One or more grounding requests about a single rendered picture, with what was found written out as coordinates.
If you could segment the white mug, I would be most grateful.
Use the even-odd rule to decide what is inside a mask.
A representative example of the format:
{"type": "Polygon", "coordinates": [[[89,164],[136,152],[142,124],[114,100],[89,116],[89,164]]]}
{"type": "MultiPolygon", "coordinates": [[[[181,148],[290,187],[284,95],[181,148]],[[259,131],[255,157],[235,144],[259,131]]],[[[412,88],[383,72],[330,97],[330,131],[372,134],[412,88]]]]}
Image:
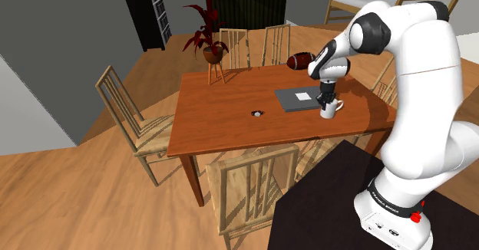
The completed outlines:
{"type": "Polygon", "coordinates": [[[332,119],[335,116],[335,113],[338,110],[341,110],[344,106],[343,100],[334,99],[331,103],[325,105],[325,108],[322,108],[320,111],[320,115],[322,118],[325,119],[332,119]]]}

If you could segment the grey closed laptop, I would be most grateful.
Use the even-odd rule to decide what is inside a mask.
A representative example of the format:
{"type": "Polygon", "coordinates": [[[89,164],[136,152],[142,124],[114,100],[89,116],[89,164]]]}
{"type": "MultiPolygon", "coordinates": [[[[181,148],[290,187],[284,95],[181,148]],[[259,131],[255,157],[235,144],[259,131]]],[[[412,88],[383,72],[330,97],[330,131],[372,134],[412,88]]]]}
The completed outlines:
{"type": "Polygon", "coordinates": [[[316,100],[319,94],[320,90],[317,86],[275,90],[275,95],[285,112],[320,108],[316,100]]]}

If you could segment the brown football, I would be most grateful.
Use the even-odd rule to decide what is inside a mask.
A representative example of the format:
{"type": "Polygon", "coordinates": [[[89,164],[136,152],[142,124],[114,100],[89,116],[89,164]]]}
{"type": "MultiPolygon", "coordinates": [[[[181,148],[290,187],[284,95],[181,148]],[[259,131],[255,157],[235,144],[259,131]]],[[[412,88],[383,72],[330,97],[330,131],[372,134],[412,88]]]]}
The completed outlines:
{"type": "Polygon", "coordinates": [[[311,52],[300,52],[290,56],[286,65],[293,70],[304,70],[315,60],[315,55],[311,52]]]}

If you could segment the light wooden chair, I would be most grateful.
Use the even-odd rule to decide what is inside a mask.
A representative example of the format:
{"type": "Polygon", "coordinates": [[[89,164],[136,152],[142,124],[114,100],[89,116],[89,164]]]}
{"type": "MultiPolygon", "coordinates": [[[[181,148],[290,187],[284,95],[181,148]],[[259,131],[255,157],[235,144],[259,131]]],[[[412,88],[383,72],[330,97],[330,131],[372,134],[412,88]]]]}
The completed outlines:
{"type": "Polygon", "coordinates": [[[250,49],[249,49],[249,31],[247,29],[236,28],[221,28],[220,41],[223,40],[223,35],[227,33],[227,48],[230,56],[230,69],[240,68],[240,34],[244,35],[246,46],[246,66],[251,67],[250,63],[250,49]]]}
{"type": "Polygon", "coordinates": [[[274,166],[287,162],[286,189],[291,189],[298,157],[299,147],[289,144],[206,165],[217,231],[226,250],[232,250],[232,239],[272,225],[276,202],[283,196],[274,166]]]}
{"type": "Polygon", "coordinates": [[[291,26],[290,24],[284,25],[274,25],[265,28],[265,37],[263,42],[263,52],[262,52],[262,66],[266,63],[266,52],[267,52],[267,41],[268,35],[272,35],[272,50],[271,50],[271,64],[277,65],[281,64],[282,60],[282,42],[283,35],[287,33],[286,36],[286,59],[290,57],[290,36],[291,36],[291,26]]]}
{"type": "Polygon", "coordinates": [[[133,156],[139,160],[152,183],[158,186],[150,165],[169,160],[167,149],[174,115],[144,118],[111,65],[95,87],[132,149],[133,156]]]}

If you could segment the brown wooden table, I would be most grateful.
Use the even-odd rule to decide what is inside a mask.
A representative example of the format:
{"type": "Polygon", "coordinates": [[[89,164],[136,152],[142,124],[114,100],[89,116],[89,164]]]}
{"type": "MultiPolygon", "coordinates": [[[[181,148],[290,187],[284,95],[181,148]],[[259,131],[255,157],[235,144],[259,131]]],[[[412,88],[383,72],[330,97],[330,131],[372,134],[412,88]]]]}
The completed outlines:
{"type": "Polygon", "coordinates": [[[209,85],[206,73],[185,73],[168,145],[183,165],[198,206],[204,205],[196,155],[370,133],[365,148],[376,155],[388,138],[396,111],[352,76],[336,83],[344,107],[331,120],[317,110],[285,112],[275,90],[318,86],[305,71],[285,65],[233,70],[226,82],[209,85]],[[261,110],[261,117],[251,112],[261,110]]]}

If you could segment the dark robot stand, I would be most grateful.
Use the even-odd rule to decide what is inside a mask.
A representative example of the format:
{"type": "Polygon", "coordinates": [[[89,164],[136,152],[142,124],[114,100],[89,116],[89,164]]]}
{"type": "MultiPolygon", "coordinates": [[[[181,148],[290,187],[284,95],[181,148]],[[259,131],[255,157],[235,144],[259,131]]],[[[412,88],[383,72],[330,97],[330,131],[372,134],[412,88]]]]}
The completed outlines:
{"type": "MultiPolygon", "coordinates": [[[[276,202],[267,250],[394,250],[361,227],[353,203],[382,168],[343,140],[276,202]]],[[[479,215],[438,192],[424,212],[432,250],[479,250],[479,215]]]]}

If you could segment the dark radiator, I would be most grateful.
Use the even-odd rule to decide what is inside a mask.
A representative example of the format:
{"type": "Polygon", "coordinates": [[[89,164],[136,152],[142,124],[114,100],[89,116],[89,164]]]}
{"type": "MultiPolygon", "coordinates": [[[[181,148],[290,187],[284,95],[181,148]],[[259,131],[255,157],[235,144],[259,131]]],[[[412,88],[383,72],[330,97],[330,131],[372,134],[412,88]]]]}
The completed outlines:
{"type": "Polygon", "coordinates": [[[218,12],[213,28],[256,30],[285,23],[286,0],[212,0],[218,12]]]}

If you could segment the red potted plant on stand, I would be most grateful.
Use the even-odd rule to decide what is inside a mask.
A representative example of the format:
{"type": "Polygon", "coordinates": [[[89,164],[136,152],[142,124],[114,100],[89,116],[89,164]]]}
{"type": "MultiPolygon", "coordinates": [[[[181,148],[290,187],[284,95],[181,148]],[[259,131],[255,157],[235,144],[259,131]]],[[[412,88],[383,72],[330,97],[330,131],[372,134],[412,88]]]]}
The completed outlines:
{"type": "Polygon", "coordinates": [[[203,19],[204,25],[187,41],[183,51],[193,45],[194,54],[196,54],[197,49],[202,48],[203,56],[208,62],[208,84],[211,84],[212,69],[215,70],[215,76],[221,77],[223,83],[226,83],[220,62],[223,59],[223,52],[229,53],[230,51],[224,42],[214,40],[213,23],[218,19],[218,11],[213,7],[213,0],[206,0],[206,9],[199,5],[185,5],[184,8],[195,9],[203,19]]]}

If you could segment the black bookshelf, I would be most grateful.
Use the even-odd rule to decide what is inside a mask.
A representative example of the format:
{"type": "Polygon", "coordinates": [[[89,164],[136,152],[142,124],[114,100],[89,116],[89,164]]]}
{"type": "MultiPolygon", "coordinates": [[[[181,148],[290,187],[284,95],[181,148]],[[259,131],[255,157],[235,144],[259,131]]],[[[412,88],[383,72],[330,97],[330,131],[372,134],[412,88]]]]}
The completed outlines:
{"type": "Polygon", "coordinates": [[[164,50],[172,36],[164,0],[125,1],[143,50],[164,50]]]}

